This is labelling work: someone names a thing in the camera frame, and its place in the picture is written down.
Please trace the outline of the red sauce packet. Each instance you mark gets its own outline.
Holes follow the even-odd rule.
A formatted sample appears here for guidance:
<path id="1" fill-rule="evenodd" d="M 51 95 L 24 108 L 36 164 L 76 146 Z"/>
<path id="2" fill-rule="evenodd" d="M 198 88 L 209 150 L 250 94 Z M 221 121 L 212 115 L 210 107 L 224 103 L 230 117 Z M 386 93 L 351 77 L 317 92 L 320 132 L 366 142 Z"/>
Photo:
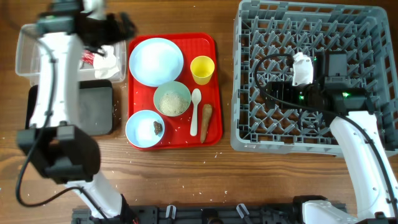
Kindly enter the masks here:
<path id="1" fill-rule="evenodd" d="M 94 57 L 95 57 L 94 53 L 85 50 L 83 52 L 81 61 L 82 61 L 83 64 L 93 65 Z"/>

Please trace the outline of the white napkin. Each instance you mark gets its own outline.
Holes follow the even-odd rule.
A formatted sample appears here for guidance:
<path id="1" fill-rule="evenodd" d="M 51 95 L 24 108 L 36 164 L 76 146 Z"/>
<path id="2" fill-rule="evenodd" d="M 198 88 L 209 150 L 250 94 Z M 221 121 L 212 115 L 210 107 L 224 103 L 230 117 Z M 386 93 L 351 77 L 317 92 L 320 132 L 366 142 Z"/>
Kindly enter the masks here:
<path id="1" fill-rule="evenodd" d="M 94 54 L 93 68 L 95 69 L 96 79 L 109 79 L 120 72 L 118 60 L 114 54 L 112 45 L 104 45 L 105 55 Z"/>

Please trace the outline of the large light blue plate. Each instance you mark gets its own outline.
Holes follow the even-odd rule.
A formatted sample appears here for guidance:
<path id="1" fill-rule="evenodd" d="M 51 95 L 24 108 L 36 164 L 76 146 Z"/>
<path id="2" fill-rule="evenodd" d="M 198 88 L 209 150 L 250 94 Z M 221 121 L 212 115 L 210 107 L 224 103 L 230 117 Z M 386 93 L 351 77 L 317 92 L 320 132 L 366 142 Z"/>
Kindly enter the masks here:
<path id="1" fill-rule="evenodd" d="M 157 87 L 174 81 L 184 66 L 183 53 L 171 40 L 150 38 L 137 44 L 129 56 L 129 71 L 139 83 Z"/>

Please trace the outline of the yellow plastic cup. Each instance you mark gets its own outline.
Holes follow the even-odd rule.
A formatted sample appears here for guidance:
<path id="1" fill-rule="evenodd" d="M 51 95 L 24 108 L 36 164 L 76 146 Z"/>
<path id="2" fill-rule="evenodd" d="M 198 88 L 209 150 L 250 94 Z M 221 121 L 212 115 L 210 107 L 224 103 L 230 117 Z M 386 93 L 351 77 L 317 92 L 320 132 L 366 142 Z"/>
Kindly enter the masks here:
<path id="1" fill-rule="evenodd" d="M 208 56 L 197 56 L 190 64 L 190 71 L 196 84 L 206 85 L 215 71 L 215 63 Z"/>

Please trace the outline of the green bowl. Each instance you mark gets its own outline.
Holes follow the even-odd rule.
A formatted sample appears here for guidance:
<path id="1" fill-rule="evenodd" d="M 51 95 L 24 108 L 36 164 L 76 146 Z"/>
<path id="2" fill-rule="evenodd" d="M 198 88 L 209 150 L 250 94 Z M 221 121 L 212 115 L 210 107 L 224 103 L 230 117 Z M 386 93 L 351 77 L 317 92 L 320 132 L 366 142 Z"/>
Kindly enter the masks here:
<path id="1" fill-rule="evenodd" d="M 165 93 L 170 92 L 170 91 L 174 91 L 174 92 L 177 92 L 177 93 L 179 93 L 180 95 L 182 95 L 182 97 L 188 101 L 188 108 L 189 108 L 190 103 L 191 103 L 191 93 L 190 93 L 190 90 L 189 90 L 183 83 L 176 82 L 176 81 L 172 81 L 172 82 L 168 82 L 168 83 L 165 83 L 165 84 L 159 86 L 159 87 L 156 89 L 155 93 L 154 93 L 154 98 L 153 98 L 153 100 L 154 100 L 154 106 L 155 106 L 155 108 L 156 108 L 159 112 L 160 112 L 160 109 L 159 109 L 159 101 L 160 101 L 160 98 L 161 98 Z"/>

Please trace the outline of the pile of white rice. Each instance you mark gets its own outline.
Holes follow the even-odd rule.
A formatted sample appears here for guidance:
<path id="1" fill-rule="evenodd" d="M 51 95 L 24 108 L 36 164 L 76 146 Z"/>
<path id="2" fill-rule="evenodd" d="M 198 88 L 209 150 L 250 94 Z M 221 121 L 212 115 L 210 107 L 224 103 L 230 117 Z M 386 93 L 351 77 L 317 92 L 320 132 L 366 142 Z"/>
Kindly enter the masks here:
<path id="1" fill-rule="evenodd" d="M 160 112 L 166 116 L 178 116 L 188 108 L 188 101 L 177 92 L 165 93 L 159 101 Z"/>

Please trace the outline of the small light blue bowl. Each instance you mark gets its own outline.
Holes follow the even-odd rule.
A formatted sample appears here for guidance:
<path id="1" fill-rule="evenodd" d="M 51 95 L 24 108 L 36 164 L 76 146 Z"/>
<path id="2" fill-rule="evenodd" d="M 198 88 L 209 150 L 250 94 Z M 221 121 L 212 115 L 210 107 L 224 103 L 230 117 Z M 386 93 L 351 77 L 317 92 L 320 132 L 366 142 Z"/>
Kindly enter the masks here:
<path id="1" fill-rule="evenodd" d="M 163 131 L 155 135 L 154 121 L 163 125 Z M 135 147 L 150 148 L 160 142 L 165 133 L 165 123 L 162 117 L 151 110 L 141 110 L 134 113 L 125 127 L 127 140 Z"/>

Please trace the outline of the brown food scrap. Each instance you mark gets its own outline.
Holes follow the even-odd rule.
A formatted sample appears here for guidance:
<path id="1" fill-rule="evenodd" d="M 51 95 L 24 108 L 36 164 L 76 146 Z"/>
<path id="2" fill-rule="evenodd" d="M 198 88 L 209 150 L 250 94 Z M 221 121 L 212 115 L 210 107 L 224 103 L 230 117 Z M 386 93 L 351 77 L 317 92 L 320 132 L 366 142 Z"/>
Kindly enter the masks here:
<path id="1" fill-rule="evenodd" d="M 163 125 L 157 121 L 154 121 L 154 132 L 155 135 L 160 134 L 163 131 Z"/>

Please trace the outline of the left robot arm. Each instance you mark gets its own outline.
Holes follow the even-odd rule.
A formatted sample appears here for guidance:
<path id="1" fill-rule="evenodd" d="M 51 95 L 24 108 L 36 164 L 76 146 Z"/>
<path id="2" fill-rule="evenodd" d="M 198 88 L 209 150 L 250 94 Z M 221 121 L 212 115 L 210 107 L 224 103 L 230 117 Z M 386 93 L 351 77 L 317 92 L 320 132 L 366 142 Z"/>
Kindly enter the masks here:
<path id="1" fill-rule="evenodd" d="M 40 45 L 40 83 L 29 129 L 17 144 L 37 172 L 76 192 L 99 223 L 138 223 L 124 196 L 100 172 L 97 142 L 78 127 L 79 63 L 84 50 L 130 39 L 128 15 L 97 10 L 56 9 L 41 13 L 34 39 Z"/>

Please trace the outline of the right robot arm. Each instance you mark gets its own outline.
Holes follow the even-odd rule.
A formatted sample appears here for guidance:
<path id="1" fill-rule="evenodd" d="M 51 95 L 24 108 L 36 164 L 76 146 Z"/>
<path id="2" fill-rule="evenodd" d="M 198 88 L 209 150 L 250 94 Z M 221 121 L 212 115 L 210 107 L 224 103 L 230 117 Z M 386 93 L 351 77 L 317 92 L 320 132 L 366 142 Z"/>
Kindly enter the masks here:
<path id="1" fill-rule="evenodd" d="M 344 53 L 317 57 L 284 54 L 291 81 L 260 87 L 269 107 L 317 111 L 329 126 L 345 159 L 356 197 L 353 217 L 320 197 L 298 200 L 300 223 L 397 223 L 397 180 L 377 129 L 369 92 L 347 84 L 328 84 L 327 78 L 346 73 Z"/>

